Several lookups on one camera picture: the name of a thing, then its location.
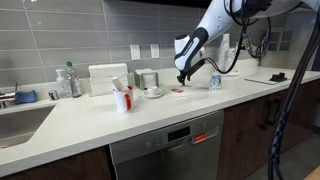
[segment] wooden cabinet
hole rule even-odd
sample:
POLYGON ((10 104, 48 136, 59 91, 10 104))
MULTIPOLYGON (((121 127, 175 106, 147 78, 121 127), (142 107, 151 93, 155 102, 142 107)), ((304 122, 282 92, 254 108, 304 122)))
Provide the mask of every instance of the wooden cabinet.
POLYGON ((28 169, 1 180, 111 180, 105 149, 98 148, 65 159, 28 169))
MULTIPOLYGON (((319 100, 320 80, 300 86, 281 147, 286 151, 312 134, 311 120, 319 100)), ((276 116, 287 90, 225 109, 218 177, 244 179, 268 162, 276 116)))

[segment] electrical outlet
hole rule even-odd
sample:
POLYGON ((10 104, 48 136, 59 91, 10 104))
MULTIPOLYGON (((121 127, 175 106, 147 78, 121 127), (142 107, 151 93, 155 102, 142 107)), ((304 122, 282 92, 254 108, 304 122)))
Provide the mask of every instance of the electrical outlet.
POLYGON ((159 57, 159 44, 151 44, 151 58, 159 57))
POLYGON ((130 45, 130 50, 131 50, 131 59, 132 60, 141 59, 139 45, 130 45))

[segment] red and white cup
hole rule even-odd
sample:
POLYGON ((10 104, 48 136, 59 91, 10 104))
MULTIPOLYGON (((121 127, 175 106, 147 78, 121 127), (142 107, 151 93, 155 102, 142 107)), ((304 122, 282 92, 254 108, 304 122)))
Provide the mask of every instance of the red and white cup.
POLYGON ((133 87, 128 86, 129 90, 116 91, 113 89, 114 98, 117 104, 117 110, 123 114, 133 108, 133 87))

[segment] floor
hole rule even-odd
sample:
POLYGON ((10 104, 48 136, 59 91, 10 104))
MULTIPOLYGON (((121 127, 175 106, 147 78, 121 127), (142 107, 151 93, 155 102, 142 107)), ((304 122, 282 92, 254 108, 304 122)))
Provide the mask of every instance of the floor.
MULTIPOLYGON (((310 136, 284 152, 280 158, 280 169, 284 179, 302 180, 320 166, 320 135, 310 136)), ((245 180, 268 180, 267 166, 262 167, 245 180)))

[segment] saucer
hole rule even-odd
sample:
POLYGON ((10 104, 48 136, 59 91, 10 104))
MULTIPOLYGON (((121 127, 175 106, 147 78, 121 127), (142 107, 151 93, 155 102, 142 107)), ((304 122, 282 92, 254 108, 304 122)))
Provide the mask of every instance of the saucer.
POLYGON ((143 96, 149 99, 155 99, 162 96, 162 91, 160 90, 156 95, 149 94, 148 90, 143 91, 143 96))

